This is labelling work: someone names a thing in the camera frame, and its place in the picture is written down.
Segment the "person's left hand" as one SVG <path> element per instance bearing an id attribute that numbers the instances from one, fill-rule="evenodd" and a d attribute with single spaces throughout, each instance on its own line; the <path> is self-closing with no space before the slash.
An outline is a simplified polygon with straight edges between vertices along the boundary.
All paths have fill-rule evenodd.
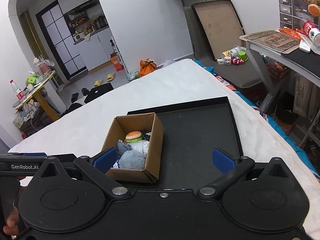
<path id="1" fill-rule="evenodd" d="M 3 231 L 6 235 L 16 236 L 18 234 L 19 213 L 17 207 L 13 206 L 6 220 L 6 225 L 3 226 Z"/>

